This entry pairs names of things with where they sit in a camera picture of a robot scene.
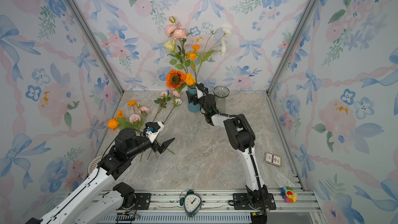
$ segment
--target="vase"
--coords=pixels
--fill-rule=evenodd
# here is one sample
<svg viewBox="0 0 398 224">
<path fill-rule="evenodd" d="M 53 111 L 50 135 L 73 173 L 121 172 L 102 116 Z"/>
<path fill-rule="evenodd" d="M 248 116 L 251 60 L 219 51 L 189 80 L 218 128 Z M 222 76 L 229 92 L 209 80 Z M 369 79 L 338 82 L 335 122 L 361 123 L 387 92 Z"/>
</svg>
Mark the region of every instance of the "vase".
<svg viewBox="0 0 398 224">
<path fill-rule="evenodd" d="M 187 87 L 187 91 L 192 95 L 197 95 L 196 88 L 190 89 L 189 87 Z M 200 105 L 199 104 L 194 105 L 193 103 L 188 103 L 188 110 L 191 112 L 199 112 Z"/>
</svg>

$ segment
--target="marble tabletop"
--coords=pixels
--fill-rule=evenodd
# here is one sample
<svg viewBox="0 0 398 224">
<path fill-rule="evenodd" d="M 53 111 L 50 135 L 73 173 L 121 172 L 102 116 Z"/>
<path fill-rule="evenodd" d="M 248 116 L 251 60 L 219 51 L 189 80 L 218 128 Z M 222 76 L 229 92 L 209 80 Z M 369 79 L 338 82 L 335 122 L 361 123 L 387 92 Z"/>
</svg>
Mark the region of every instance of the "marble tabletop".
<svg viewBox="0 0 398 224">
<path fill-rule="evenodd" d="M 126 91 L 119 103 L 118 110 L 126 116 L 133 114 L 128 101 L 136 100 L 152 112 L 146 122 L 153 121 L 158 105 L 153 102 L 160 91 Z M 176 107 L 167 121 L 157 141 L 161 144 L 170 138 L 176 138 L 169 146 L 174 152 L 154 155 L 150 150 L 133 159 L 132 165 L 114 182 L 125 182 L 136 190 L 155 189 L 243 189 L 246 177 L 236 150 L 232 148 L 225 129 L 206 123 L 200 112 L 189 112 L 187 96 L 182 93 L 183 103 Z M 173 108 L 170 101 L 158 114 L 155 121 L 165 121 Z M 292 171 L 286 162 L 275 122 L 261 91 L 232 91 L 226 98 L 226 112 L 243 113 L 256 135 L 255 154 L 259 171 L 267 187 L 294 186 Z M 102 154 L 113 142 L 118 130 L 108 130 L 99 153 Z M 265 152 L 282 157 L 282 166 L 276 167 L 264 162 Z"/>
</svg>

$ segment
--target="teal alarm clock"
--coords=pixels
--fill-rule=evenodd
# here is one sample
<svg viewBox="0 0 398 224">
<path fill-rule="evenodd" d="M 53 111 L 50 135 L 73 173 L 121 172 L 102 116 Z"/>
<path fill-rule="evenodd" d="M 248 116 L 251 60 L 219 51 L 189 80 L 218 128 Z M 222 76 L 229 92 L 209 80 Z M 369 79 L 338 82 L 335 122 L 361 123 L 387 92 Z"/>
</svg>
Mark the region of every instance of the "teal alarm clock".
<svg viewBox="0 0 398 224">
<path fill-rule="evenodd" d="M 194 217 L 202 206 L 202 198 L 195 194 L 193 190 L 188 190 L 185 197 L 180 199 L 180 205 L 184 206 L 188 217 Z"/>
</svg>

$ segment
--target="deck of cards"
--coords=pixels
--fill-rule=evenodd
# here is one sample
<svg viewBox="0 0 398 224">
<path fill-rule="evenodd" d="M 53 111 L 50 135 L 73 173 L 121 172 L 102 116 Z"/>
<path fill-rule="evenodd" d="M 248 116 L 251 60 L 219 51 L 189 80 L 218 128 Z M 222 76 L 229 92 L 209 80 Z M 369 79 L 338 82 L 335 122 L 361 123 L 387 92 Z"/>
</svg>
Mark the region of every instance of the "deck of cards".
<svg viewBox="0 0 398 224">
<path fill-rule="evenodd" d="M 281 167 L 282 158 L 280 156 L 276 156 L 274 154 L 266 152 L 264 162 Z"/>
</svg>

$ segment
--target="wall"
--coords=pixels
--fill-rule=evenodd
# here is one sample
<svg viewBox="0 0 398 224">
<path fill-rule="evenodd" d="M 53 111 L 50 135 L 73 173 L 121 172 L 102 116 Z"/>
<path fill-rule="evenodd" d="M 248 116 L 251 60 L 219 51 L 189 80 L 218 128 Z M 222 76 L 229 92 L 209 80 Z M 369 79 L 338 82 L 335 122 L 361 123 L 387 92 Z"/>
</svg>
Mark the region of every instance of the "wall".
<svg viewBox="0 0 398 224">
<path fill-rule="evenodd" d="M 25 223 L 86 177 L 120 95 L 63 0 L 0 0 L 0 222 Z"/>
<path fill-rule="evenodd" d="M 329 224 L 398 223 L 398 0 L 322 4 L 273 105 Z"/>
<path fill-rule="evenodd" d="M 125 89 L 162 90 L 173 68 L 163 43 L 175 16 L 188 42 L 205 46 L 211 30 L 232 28 L 223 57 L 202 66 L 207 87 L 265 90 L 308 0 L 76 0 Z"/>
</svg>

